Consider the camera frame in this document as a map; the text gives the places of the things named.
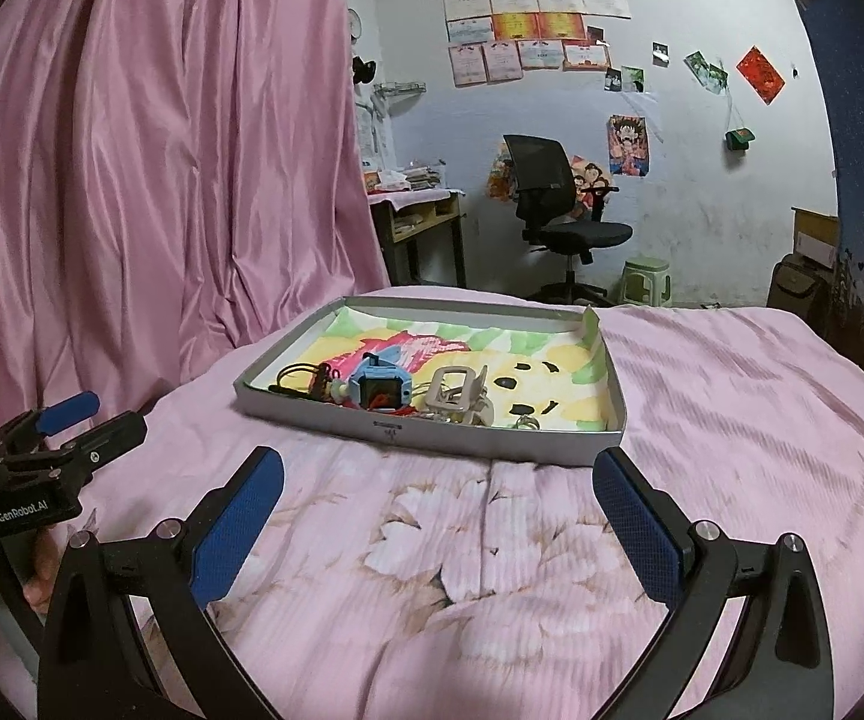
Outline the person's left hand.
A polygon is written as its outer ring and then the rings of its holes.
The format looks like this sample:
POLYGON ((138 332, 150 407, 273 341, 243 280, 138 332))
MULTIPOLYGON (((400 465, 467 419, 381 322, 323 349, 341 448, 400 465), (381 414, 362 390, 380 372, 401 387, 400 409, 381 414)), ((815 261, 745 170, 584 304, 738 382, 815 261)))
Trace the person's left hand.
POLYGON ((61 554, 53 534, 43 530, 35 541, 34 572, 23 584, 23 596, 37 613, 48 613, 60 562, 61 554))

